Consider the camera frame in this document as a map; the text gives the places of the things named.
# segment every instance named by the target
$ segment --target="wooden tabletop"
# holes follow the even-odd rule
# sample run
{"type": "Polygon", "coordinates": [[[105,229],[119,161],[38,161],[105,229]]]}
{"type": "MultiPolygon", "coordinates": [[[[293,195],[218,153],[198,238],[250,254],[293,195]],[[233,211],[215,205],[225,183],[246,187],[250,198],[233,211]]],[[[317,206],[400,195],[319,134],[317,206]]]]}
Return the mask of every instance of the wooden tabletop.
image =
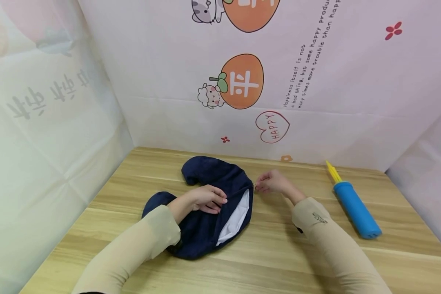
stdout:
{"type": "MultiPolygon", "coordinates": [[[[195,155],[134,149],[20,293],[70,293],[87,263],[140,220],[153,194],[181,195],[191,189],[180,170],[195,155]]],[[[382,229],[382,236],[368,241],[354,231],[324,166],[216,157],[239,165],[252,180],[269,169],[280,170],[353,236],[394,294],[441,293],[441,244],[385,174],[337,168],[382,229]]],[[[280,195],[255,194],[251,222],[236,240],[196,261],[164,252],[140,266],[123,293],[342,292],[323,257],[292,224],[291,205],[280,195]]]]}

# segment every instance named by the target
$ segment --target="navy blue pillow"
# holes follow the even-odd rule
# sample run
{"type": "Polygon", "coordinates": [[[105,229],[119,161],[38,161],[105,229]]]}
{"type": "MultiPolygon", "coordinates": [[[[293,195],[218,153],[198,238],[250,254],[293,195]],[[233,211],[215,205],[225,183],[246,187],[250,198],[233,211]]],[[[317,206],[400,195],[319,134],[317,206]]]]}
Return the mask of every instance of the navy blue pillow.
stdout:
{"type": "MultiPolygon", "coordinates": [[[[206,156],[189,159],[181,168],[181,173],[188,185],[199,183],[218,187],[226,193],[229,200],[222,205],[219,214],[192,211],[180,223],[181,240],[167,250],[176,257],[196,259],[229,244],[248,225],[252,217],[253,184],[245,171],[238,166],[206,156]],[[233,238],[216,246],[221,230],[247,189],[249,190],[249,209],[239,232],[233,238]]],[[[142,217],[159,205],[167,205],[175,198],[169,192],[156,193],[147,201],[142,217]]]]}

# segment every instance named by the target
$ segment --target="person's right hand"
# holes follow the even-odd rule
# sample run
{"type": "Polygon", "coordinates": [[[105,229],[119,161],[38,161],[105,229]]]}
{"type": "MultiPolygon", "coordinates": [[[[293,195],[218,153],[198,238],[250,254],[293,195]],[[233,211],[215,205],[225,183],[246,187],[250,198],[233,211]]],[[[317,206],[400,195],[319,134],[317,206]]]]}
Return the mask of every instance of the person's right hand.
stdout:
{"type": "Polygon", "coordinates": [[[294,185],[279,170],[273,169],[258,177],[255,189],[258,192],[284,193],[292,187],[294,185]]]}
{"type": "Polygon", "coordinates": [[[279,192],[288,198],[293,205],[304,200],[306,196],[278,170],[270,170],[258,177],[255,190],[258,192],[279,192]]]}

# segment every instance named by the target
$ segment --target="orange flower sticker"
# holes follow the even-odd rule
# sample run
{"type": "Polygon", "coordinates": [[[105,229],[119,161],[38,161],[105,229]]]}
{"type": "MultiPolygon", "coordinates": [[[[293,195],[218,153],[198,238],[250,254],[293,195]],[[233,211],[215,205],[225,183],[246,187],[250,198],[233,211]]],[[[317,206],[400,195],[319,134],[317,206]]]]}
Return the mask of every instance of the orange flower sticker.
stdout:
{"type": "Polygon", "coordinates": [[[221,70],[226,74],[224,101],[235,109],[249,108],[260,98],[264,74],[260,59],[252,54],[237,55],[226,62],[221,70]]]}
{"type": "Polygon", "coordinates": [[[244,32],[263,28],[273,18],[278,5],[279,0],[224,0],[224,10],[230,22],[244,32]]]}
{"type": "Polygon", "coordinates": [[[281,161],[292,161],[292,157],[291,155],[282,155],[281,156],[281,161]]]}

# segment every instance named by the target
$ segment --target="chinese character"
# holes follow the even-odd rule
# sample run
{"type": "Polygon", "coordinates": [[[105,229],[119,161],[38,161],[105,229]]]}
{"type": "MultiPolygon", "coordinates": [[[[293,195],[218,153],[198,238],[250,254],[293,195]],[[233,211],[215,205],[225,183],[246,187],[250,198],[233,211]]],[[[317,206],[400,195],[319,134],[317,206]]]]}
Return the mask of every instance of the chinese character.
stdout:
{"type": "MultiPolygon", "coordinates": [[[[256,7],[256,0],[238,0],[239,6],[248,6],[248,5],[250,5],[250,3],[252,4],[252,8],[256,7]]],[[[269,0],[269,5],[274,6],[274,0],[269,0]]]]}
{"type": "Polygon", "coordinates": [[[26,120],[31,118],[29,112],[25,109],[25,105],[28,105],[29,107],[36,105],[32,110],[41,109],[38,116],[41,116],[44,113],[44,109],[42,109],[46,106],[45,104],[42,104],[44,102],[44,96],[39,92],[34,92],[30,87],[28,87],[28,91],[31,94],[31,97],[25,96],[24,99],[26,102],[21,102],[16,96],[13,96],[12,99],[15,106],[7,103],[8,108],[10,108],[15,114],[14,118],[24,117],[26,120]]]}
{"type": "Polygon", "coordinates": [[[51,87],[52,93],[54,93],[54,96],[56,96],[56,98],[54,98],[54,100],[59,100],[60,99],[63,102],[65,102],[65,96],[62,94],[62,87],[59,86],[59,84],[56,81],[54,81],[54,87],[56,87],[56,89],[51,87]]]}
{"type": "Polygon", "coordinates": [[[67,94],[72,94],[71,100],[75,96],[73,93],[75,93],[76,90],[74,90],[74,83],[71,78],[67,78],[67,75],[64,75],[65,83],[62,83],[62,86],[64,87],[64,90],[69,90],[67,94]]]}
{"type": "Polygon", "coordinates": [[[83,69],[80,69],[80,72],[76,74],[78,79],[82,82],[82,86],[87,87],[88,84],[88,77],[87,74],[85,74],[83,69]]]}
{"type": "MultiPolygon", "coordinates": [[[[244,82],[243,83],[242,82],[236,82],[235,81],[235,72],[231,71],[230,72],[230,84],[229,84],[229,86],[230,86],[230,95],[234,94],[234,88],[235,87],[240,87],[240,88],[243,88],[243,96],[246,98],[248,96],[248,89],[249,88],[258,88],[259,87],[258,84],[250,83],[249,82],[249,77],[250,77],[250,71],[246,71],[245,72],[245,77],[243,77],[240,74],[237,74],[237,80],[241,80],[241,81],[244,80],[244,82]]],[[[242,94],[242,89],[236,89],[235,93],[238,94],[238,95],[242,94]]]]}
{"type": "Polygon", "coordinates": [[[54,100],[62,100],[63,102],[65,102],[65,95],[63,95],[62,93],[62,89],[64,89],[65,91],[68,91],[67,94],[72,94],[71,100],[75,97],[75,92],[76,90],[74,90],[74,82],[72,81],[71,78],[67,78],[67,75],[64,75],[65,81],[62,82],[62,87],[59,86],[59,84],[54,81],[54,88],[51,87],[51,91],[52,93],[54,93],[54,96],[56,96],[56,98],[54,98],[54,100]]]}

